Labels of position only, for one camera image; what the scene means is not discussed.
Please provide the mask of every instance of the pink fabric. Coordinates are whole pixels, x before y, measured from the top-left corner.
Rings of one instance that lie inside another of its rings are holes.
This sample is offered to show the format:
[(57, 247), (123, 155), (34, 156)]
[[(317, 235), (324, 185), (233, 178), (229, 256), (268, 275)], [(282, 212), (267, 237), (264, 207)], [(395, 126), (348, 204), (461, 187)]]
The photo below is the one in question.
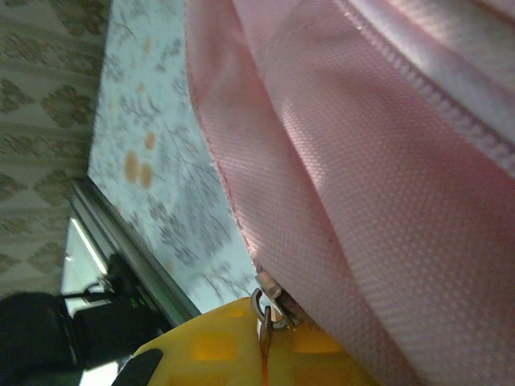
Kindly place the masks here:
[(330, 0), (188, 0), (186, 29), (253, 259), (383, 384), (513, 384), (513, 179)]

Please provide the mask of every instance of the yellow plastic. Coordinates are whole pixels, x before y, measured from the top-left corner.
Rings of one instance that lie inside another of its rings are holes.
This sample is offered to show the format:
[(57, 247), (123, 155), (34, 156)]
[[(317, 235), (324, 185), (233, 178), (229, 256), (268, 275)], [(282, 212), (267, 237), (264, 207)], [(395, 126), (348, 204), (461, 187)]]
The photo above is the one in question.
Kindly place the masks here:
[(309, 326), (274, 333), (263, 363), (249, 298), (184, 323), (136, 355), (152, 348), (163, 358), (149, 386), (377, 385), (336, 341)]

